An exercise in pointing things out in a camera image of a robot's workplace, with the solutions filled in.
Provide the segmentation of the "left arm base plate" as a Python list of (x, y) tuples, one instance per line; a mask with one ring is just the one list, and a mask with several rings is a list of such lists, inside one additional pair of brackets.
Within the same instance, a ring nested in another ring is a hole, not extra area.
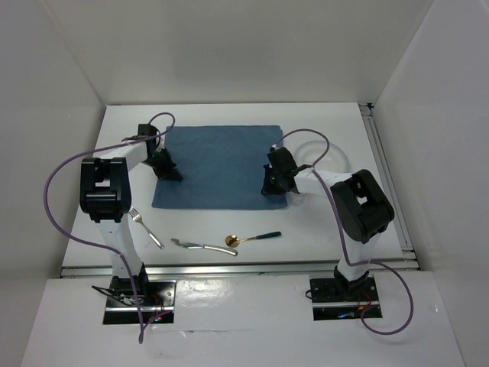
[[(110, 287), (93, 285), (105, 297), (104, 325), (135, 325), (139, 324), (136, 298), (131, 292), (117, 294)], [(174, 322), (174, 304), (176, 281), (156, 281), (147, 284), (147, 294), (140, 294), (138, 301), (141, 306), (144, 324), (152, 320), (152, 324), (171, 324)]]

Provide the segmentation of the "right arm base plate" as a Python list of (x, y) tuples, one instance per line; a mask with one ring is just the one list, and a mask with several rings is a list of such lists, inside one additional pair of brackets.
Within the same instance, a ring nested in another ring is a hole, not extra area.
[(333, 278), (313, 278), (309, 280), (305, 297), (312, 302), (315, 321), (360, 319), (364, 310), (367, 311), (365, 319), (383, 317), (373, 277), (350, 294), (342, 294)]

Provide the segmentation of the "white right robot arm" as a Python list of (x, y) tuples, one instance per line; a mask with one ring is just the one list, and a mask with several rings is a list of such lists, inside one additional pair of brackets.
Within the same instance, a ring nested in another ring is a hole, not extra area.
[(272, 147), (267, 157), (263, 195), (316, 195), (331, 204), (342, 245), (333, 290), (342, 300), (352, 299), (368, 277), (373, 248), (395, 217), (383, 189), (365, 169), (340, 174), (299, 166), (285, 147)]

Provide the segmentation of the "blue cloth placemat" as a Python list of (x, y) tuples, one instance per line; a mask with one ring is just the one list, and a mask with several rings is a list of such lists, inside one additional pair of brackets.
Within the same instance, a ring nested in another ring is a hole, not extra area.
[(175, 127), (164, 138), (181, 181), (159, 180), (156, 209), (276, 210), (283, 194), (264, 196), (264, 165), (272, 144), (283, 136), (278, 125)]

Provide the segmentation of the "silver fork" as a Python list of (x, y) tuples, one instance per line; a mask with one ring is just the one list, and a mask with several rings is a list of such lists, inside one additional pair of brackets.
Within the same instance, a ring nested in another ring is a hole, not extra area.
[(132, 220), (136, 223), (138, 223), (142, 228), (145, 230), (145, 232), (149, 235), (153, 243), (159, 248), (159, 249), (165, 249), (163, 243), (159, 240), (158, 237), (146, 226), (144, 223), (144, 220), (141, 216), (141, 214), (132, 206), (129, 211), (129, 215), (131, 216)]

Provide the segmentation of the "white plate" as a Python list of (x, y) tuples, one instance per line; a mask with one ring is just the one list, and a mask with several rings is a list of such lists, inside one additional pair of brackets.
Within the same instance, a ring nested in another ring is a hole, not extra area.
[[(312, 164), (324, 153), (325, 148), (326, 143), (324, 141), (307, 141), (293, 152), (293, 157), (298, 165)], [(348, 173), (351, 171), (351, 164), (347, 154), (339, 146), (331, 143), (328, 152), (317, 163), (316, 168), (324, 171)]]

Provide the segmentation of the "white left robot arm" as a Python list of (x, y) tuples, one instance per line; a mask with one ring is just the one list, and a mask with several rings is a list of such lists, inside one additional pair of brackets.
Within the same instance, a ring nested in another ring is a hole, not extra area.
[(159, 134), (155, 126), (140, 124), (138, 133), (125, 139), (120, 148), (110, 149), (100, 158), (85, 158), (81, 163), (79, 203), (101, 232), (104, 245), (110, 248), (111, 292), (125, 296), (134, 305), (144, 304), (150, 298), (151, 286), (129, 228), (132, 207), (129, 172), (145, 164), (158, 180), (183, 179), (169, 151), (160, 143)]

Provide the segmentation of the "gold spoon green handle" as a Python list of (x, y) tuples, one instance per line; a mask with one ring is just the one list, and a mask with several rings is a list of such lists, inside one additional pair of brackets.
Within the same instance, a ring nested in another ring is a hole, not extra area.
[(236, 248), (242, 242), (254, 241), (254, 240), (262, 240), (262, 239), (275, 239), (275, 238), (279, 238), (281, 236), (282, 236), (282, 232), (280, 232), (280, 231), (264, 233), (264, 234), (261, 234), (261, 235), (256, 235), (256, 236), (248, 237), (248, 238), (245, 238), (245, 239), (241, 239), (241, 238), (237, 237), (236, 235), (228, 235), (225, 238), (225, 244), (228, 247), (230, 247), (230, 248)]

